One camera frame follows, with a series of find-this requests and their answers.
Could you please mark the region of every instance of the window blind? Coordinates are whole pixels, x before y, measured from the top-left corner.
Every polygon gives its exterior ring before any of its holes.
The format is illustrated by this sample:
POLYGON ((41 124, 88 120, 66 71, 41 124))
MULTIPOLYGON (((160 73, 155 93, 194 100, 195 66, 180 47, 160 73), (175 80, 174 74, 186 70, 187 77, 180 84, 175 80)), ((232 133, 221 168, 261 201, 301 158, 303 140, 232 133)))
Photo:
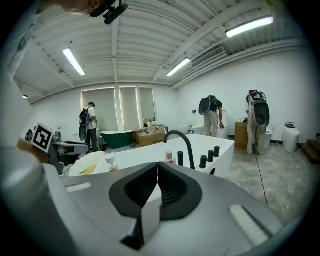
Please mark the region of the window blind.
POLYGON ((142 120, 151 119, 151 121, 153 122, 154 118, 156 118, 153 89, 139 88, 139 90, 140 90, 142 120))
POLYGON ((114 88, 83 91, 81 100, 82 109, 88 106, 89 102, 96 105, 94 112, 98 120, 97 127, 101 132, 119 131, 114 88))
POLYGON ((124 130, 131 131, 139 129, 140 124, 135 87, 120 87, 120 104, 124 130))

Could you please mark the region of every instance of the white ceiling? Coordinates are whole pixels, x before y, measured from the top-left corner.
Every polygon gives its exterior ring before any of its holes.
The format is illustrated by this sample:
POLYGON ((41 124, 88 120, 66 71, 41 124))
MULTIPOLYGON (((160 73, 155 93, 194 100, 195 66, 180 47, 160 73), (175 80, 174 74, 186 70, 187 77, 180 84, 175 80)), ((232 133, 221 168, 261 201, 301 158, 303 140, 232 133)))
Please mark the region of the white ceiling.
POLYGON ((304 38, 301 29, 276 0, 124 0, 128 10, 112 25, 104 18, 46 10, 15 80, 30 102, 71 88, 102 83, 143 82, 180 85, 192 69, 166 74, 184 58, 222 46, 226 60, 254 47, 292 46, 304 38), (266 15, 274 23, 227 38, 225 31, 266 15), (86 76, 80 76, 63 54, 70 47, 86 76))

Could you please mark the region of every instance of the concrete floor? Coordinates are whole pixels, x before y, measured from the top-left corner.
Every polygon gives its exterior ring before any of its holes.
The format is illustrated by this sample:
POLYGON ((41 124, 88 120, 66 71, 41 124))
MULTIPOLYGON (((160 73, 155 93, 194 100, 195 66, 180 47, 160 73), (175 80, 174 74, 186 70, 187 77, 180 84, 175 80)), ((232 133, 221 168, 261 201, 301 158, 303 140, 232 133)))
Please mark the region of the concrete floor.
MULTIPOLYGON (((285 224, 302 216, 319 185, 319 166, 310 165, 301 152, 291 154, 277 144, 270 144, 257 160, 269 208, 285 224)), ((235 148, 227 179, 266 204, 254 155, 235 148)))

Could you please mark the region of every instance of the headset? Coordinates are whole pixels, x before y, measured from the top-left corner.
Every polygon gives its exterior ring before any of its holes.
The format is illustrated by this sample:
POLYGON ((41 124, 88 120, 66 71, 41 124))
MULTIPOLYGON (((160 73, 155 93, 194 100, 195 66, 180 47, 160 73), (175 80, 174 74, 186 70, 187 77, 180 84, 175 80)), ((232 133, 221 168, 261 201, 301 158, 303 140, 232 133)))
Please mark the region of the headset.
POLYGON ((92 18, 99 17, 102 15, 105 11, 108 11, 103 17, 105 18, 104 23, 106 25, 110 25, 112 22, 116 20, 121 14, 123 14, 127 9, 128 5, 126 3, 122 3, 122 0, 119 0, 119 6, 116 8, 112 5, 115 4, 117 0, 105 0, 105 3, 100 6, 97 10, 92 12, 90 16, 92 18))

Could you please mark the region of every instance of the white pants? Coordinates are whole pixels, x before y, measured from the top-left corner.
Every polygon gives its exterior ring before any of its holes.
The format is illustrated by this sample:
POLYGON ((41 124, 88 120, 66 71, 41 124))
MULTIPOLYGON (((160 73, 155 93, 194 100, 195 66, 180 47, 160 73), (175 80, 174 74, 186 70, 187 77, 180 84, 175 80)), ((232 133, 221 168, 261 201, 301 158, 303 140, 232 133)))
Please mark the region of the white pants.
POLYGON ((248 146, 246 147, 246 151, 248 154, 252 155, 253 148, 252 144, 255 144, 258 139, 258 148, 257 152, 262 153, 264 149, 264 142, 265 142, 265 134, 262 134, 260 131, 260 128, 257 127, 255 124, 253 113, 250 113, 248 115, 248 146))
POLYGON ((216 112, 209 111, 205 116, 204 116, 204 127, 205 127, 205 135, 212 137, 217 137, 218 133, 218 115, 216 112))

